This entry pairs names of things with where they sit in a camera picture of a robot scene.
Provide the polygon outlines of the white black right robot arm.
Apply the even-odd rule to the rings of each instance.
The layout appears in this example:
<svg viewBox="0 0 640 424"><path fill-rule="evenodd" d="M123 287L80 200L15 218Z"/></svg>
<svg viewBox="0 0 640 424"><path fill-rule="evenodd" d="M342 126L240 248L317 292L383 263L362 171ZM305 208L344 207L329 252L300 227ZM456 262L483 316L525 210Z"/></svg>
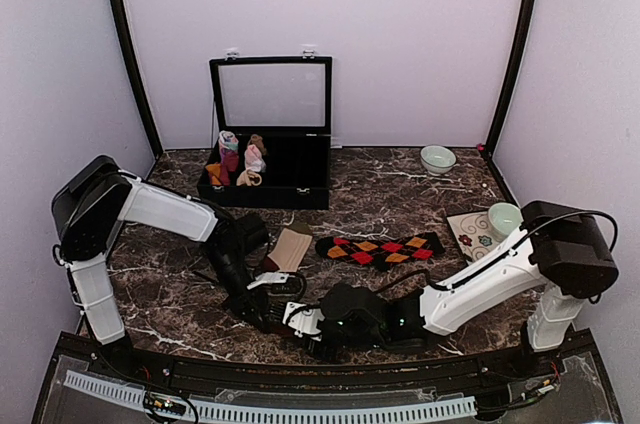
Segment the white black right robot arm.
<svg viewBox="0 0 640 424"><path fill-rule="evenodd" d="M524 325L524 345L510 357L521 378L534 376L557 349L586 301L618 279L613 246L599 211L532 201L523 221L494 250L466 269L406 297L387 301L364 287L336 285L301 322L323 344L377 346L408 354L534 287L545 291Z"/></svg>

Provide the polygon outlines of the black argyle orange red sock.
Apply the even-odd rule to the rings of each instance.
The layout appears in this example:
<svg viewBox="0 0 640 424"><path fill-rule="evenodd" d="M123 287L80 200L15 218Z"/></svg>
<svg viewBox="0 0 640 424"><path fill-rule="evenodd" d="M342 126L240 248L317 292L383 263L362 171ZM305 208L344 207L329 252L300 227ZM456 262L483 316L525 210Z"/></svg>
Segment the black argyle orange red sock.
<svg viewBox="0 0 640 424"><path fill-rule="evenodd" d="M315 251L331 261L389 271L400 264L441 256L445 248L435 232L424 232L392 240L324 237L316 242Z"/></svg>

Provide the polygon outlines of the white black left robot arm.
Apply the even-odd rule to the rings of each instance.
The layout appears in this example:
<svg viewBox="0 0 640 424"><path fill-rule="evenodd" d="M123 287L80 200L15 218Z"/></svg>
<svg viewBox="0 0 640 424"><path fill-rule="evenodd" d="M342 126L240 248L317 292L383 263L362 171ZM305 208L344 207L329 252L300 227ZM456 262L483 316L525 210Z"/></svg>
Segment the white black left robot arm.
<svg viewBox="0 0 640 424"><path fill-rule="evenodd" d="M120 380L141 371L140 356L124 343L127 332L107 270L110 242L124 224L180 236L201 246L227 293L231 312L265 330L268 298L253 287L245 257L268 237L255 213L234 217L219 205L176 193L122 170L100 155L74 176L51 204L58 241L52 254L65 268L75 305L101 345L103 365Z"/></svg>

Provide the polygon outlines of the striped beige maroon sock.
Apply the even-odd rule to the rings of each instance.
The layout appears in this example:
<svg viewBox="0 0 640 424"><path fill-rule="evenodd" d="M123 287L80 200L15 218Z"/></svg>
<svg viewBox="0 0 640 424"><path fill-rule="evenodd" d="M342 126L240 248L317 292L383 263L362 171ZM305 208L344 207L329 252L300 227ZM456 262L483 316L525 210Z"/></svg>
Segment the striped beige maroon sock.
<svg viewBox="0 0 640 424"><path fill-rule="evenodd" d="M312 240L312 230L306 223L293 222L282 229L274 249L267 253L261 268L266 272L296 272Z"/></svg>

